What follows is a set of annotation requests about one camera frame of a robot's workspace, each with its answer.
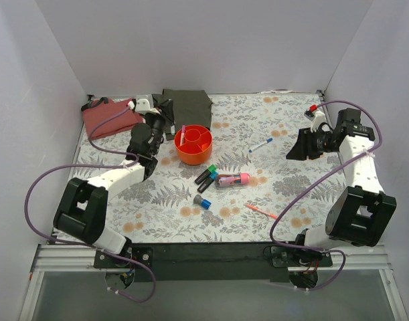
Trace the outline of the white pen pink cap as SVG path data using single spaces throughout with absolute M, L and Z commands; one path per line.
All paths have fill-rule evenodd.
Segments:
M 185 125 L 183 125 L 182 127 L 181 127 L 181 138 L 180 138 L 180 146 L 182 146 L 184 143 L 185 143 L 185 128 L 186 126 Z

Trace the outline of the orange round divided container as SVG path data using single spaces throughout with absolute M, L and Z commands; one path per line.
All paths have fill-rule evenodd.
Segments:
M 188 125 L 185 127 L 185 143 L 180 146 L 181 129 L 176 133 L 174 144 L 177 155 L 187 165 L 201 165 L 212 154 L 213 136 L 207 127 Z

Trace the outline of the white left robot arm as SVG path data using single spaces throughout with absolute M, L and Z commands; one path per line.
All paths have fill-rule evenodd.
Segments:
M 157 105 L 146 98 L 135 98 L 127 106 L 143 115 L 144 121 L 131 128 L 125 160 L 119 168 L 101 175 L 69 180 L 53 220 L 57 230 L 109 252 L 111 262 L 120 268 L 128 266 L 133 255 L 127 247 L 130 240 L 106 224 L 108 202 L 153 174 L 158 163 L 156 155 L 164 141 L 164 128 L 175 124 L 170 98 Z

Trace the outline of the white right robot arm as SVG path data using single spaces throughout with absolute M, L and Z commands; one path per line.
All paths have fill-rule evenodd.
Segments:
M 378 180 L 369 152 L 374 147 L 375 134 L 373 128 L 361 124 L 361 112 L 353 108 L 340 110 L 334 128 L 316 105 L 305 116 L 311 125 L 299 130 L 286 158 L 305 161 L 338 152 L 345 164 L 347 186 L 328 212 L 324 225 L 297 235 L 293 259 L 303 266 L 317 258 L 316 247 L 332 249 L 342 242 L 358 247 L 375 246 L 396 209 L 395 198 L 385 194 Z

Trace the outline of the olive green folded cloth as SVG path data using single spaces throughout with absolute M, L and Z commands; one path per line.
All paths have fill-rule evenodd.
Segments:
M 212 101 L 204 90 L 169 90 L 153 94 L 157 103 L 173 101 L 175 131 L 183 125 L 200 125 L 209 128 L 212 123 Z

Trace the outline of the white pen blue cap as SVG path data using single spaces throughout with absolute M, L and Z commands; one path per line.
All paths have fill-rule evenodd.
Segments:
M 254 151 L 258 150 L 259 148 L 262 148 L 263 146 L 265 146 L 266 144 L 268 144 L 268 143 L 270 143 L 272 141 L 273 141 L 273 138 L 267 138 L 263 142 L 260 142 L 259 144 L 256 144 L 255 146 L 250 147 L 248 152 L 253 153 Z

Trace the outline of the black highlighter green cap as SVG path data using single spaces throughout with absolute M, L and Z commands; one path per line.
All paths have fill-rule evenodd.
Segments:
M 216 165 L 210 165 L 204 172 L 202 172 L 194 181 L 195 184 L 199 185 L 203 183 L 214 171 L 216 171 Z

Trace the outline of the floral patterned table mat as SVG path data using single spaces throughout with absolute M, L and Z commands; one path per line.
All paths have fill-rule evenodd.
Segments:
M 292 240 L 305 228 L 324 224 L 346 186 L 343 173 L 331 174 L 336 154 L 316 160 L 287 160 L 303 113 L 319 103 L 315 94 L 213 95 L 213 150 L 205 165 L 180 161 L 175 145 L 164 142 L 154 173 L 108 203 L 107 225 L 134 242 Z M 267 138 L 273 141 L 249 153 Z M 248 185 L 219 189 L 210 186 L 203 198 L 208 210 L 193 204 L 195 179 L 208 165 L 221 173 L 249 173 Z M 278 216 L 267 217 L 245 204 Z

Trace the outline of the black highlighter blue cap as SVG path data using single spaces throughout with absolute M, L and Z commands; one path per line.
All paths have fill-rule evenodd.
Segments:
M 215 181 L 217 176 L 218 172 L 214 171 L 209 177 L 207 177 L 197 188 L 198 193 L 203 193 Z

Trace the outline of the orange pen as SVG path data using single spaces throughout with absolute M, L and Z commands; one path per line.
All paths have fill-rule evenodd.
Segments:
M 269 212 L 267 212 L 267 211 L 263 211 L 262 209 L 259 209 L 259 208 L 255 207 L 255 206 L 253 206 L 253 205 L 245 204 L 245 206 L 246 206 L 247 208 L 251 209 L 251 210 L 254 211 L 254 212 L 263 214 L 263 215 L 265 215 L 265 216 L 267 216 L 267 217 L 270 217 L 270 218 L 273 218 L 273 219 L 278 219 L 278 216 L 277 216 L 277 215 L 274 215 L 274 214 L 269 213 Z

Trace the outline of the pink clear pencil case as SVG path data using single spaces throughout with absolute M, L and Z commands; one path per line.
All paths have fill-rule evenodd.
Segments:
M 227 188 L 248 185 L 250 180 L 249 173 L 221 174 L 216 177 L 215 183 L 218 188 Z

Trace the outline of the grey blue short marker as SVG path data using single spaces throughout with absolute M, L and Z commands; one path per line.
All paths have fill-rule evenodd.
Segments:
M 204 199 L 201 195 L 197 194 L 194 198 L 193 198 L 193 204 L 194 205 L 199 205 L 201 208 L 208 210 L 212 203 L 210 201 L 208 201 L 207 199 Z

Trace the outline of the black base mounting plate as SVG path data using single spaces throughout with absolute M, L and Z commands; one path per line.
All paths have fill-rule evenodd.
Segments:
M 272 242 L 134 243 L 128 257 L 146 265 L 158 281 L 269 280 L 288 282 L 289 268 L 333 265 L 329 255 L 310 254 Z

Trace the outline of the aluminium frame rail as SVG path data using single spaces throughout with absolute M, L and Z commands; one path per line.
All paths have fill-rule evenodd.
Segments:
M 389 305 L 395 320 L 407 320 L 408 315 L 403 305 L 392 263 L 381 243 L 375 247 L 341 247 L 347 261 L 343 271 L 376 270 L 383 282 Z M 121 269 L 94 267 L 94 261 L 102 261 L 106 256 L 93 249 L 76 245 L 40 245 L 37 247 L 31 266 L 30 289 L 28 289 L 20 320 L 31 320 L 37 297 L 46 272 L 121 272 Z

